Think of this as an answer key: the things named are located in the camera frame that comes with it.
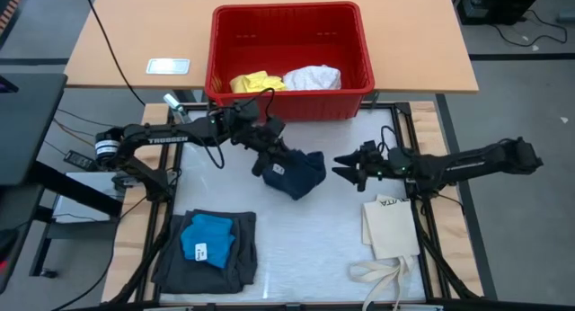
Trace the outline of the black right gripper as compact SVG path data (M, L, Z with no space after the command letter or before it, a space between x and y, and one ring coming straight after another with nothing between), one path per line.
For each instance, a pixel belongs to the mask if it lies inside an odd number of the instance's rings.
M358 185L358 191L366 189L367 179L377 178L397 179L398 174L394 171L388 160L385 160L377 149L362 148L355 150L349 155L341 155L333 158L333 161L343 165L358 165L355 167L333 167L332 171L352 184Z

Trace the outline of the navy garment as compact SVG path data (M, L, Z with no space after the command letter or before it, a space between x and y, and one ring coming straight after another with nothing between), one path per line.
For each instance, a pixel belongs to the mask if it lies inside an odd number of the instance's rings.
M325 180L324 154L292 149L286 161L267 166L261 177L268 186L286 193L292 200L300 200Z

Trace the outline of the cream canvas tote bag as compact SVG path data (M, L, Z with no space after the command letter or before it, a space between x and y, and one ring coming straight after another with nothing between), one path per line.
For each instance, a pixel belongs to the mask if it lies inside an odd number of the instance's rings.
M374 258L351 264L349 275L355 282L375 284L366 296L362 311L368 311L394 282L399 289L393 304L396 310L403 294L403 280L420 255L411 200L377 195L375 200L361 206L361 219L362 244L371 247Z

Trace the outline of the blue garment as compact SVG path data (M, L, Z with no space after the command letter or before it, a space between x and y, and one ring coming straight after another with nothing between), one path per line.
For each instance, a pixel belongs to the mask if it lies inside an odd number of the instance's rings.
M197 214L190 221L191 224L186 226L180 235L184 258L224 269L235 241L232 234L233 220Z

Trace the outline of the black monitor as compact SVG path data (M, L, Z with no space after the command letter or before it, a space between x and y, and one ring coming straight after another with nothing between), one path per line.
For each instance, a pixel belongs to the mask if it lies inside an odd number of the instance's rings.
M66 81L54 73L0 75L0 186L28 178Z

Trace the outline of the yellow garment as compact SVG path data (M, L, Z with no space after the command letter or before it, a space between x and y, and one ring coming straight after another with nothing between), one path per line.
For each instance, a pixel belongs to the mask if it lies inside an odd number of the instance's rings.
M269 76L266 71L258 71L233 78L229 85L233 93L258 93L267 88L275 91L286 90L280 76Z

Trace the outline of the black metal table frame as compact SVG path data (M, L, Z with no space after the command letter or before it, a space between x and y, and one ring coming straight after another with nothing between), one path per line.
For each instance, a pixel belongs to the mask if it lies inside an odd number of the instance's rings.
M305 153L321 151L329 170L325 180L300 200L267 186L252 175L256 153L242 146L221 146L225 166L218 169L204 148L187 144L171 212L252 211L256 215L258 267L252 285L236 294L171 294L162 290L163 305L184 304L362 304L373 288L353 281L349 267L373 259L361 239L361 206L377 195L405 198L401 181L370 179L359 192L331 169L334 157L380 140L390 147L409 147L416 137L407 126L407 103L366 107L350 120L289 122L282 136L287 146Z

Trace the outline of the black computer case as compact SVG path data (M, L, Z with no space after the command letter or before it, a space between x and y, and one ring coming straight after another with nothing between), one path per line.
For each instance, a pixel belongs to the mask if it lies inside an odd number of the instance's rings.
M520 21L536 0L458 0L463 25L505 24Z

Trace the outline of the red plastic laundry basket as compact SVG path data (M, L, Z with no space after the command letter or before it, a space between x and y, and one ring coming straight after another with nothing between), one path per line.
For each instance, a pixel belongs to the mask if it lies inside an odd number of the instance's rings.
M257 71L283 76L321 66L341 72L341 89L234 93L233 78ZM218 106L255 98L283 120L346 120L375 88L360 10L352 2L219 6L212 27L205 91Z

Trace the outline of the white garment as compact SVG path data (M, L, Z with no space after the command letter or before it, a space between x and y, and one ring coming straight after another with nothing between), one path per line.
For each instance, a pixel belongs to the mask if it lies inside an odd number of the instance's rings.
M286 73L282 81L289 91L340 90L341 71L326 65L307 66Z

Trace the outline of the light wooden desk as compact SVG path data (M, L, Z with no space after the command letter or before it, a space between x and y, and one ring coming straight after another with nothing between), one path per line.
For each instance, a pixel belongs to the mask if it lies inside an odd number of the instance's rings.
M451 0L95 0L65 73L70 87L192 89L206 80L212 13L224 4L351 1L379 91L476 93ZM151 58L187 58L187 75L148 75Z

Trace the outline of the clear spray bottle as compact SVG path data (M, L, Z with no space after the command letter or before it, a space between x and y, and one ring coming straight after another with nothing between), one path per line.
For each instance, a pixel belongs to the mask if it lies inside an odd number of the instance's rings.
M187 111L184 109L183 105L174 98L170 93L167 93L163 97L165 103L169 106L172 115L182 124L192 123L192 119L188 115Z

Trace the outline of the dark grey trousers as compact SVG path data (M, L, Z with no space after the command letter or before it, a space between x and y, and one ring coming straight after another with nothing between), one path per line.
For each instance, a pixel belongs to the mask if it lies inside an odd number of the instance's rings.
M154 269L152 282L168 294L234 294L252 285L257 271L255 244L256 214L253 212L213 212L204 214L229 218L233 222L231 245L226 266L218 268L206 262L186 259L181 234L192 224L192 218L203 213L201 209L175 215L170 224L170 237L162 248Z

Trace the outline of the black power adapter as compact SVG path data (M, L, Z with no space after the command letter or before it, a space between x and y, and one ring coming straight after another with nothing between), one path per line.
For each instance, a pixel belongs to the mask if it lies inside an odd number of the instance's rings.
M98 165L92 158L73 150L69 150L65 154L64 161L86 172L96 172L98 170Z

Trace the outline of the black metal stand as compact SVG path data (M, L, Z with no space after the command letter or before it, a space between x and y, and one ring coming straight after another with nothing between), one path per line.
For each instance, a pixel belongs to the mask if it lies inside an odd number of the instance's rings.
M38 206L32 214L32 219L45 223L46 227L32 261L30 276L41 276L43 264L53 240L105 239L108 235L112 235L114 230L113 221L119 220L121 212L122 203L120 201L84 185L41 162L35 162L32 165L28 180L32 184L39 185L40 192L48 189L110 217L109 221L63 224L55 221L54 209Z

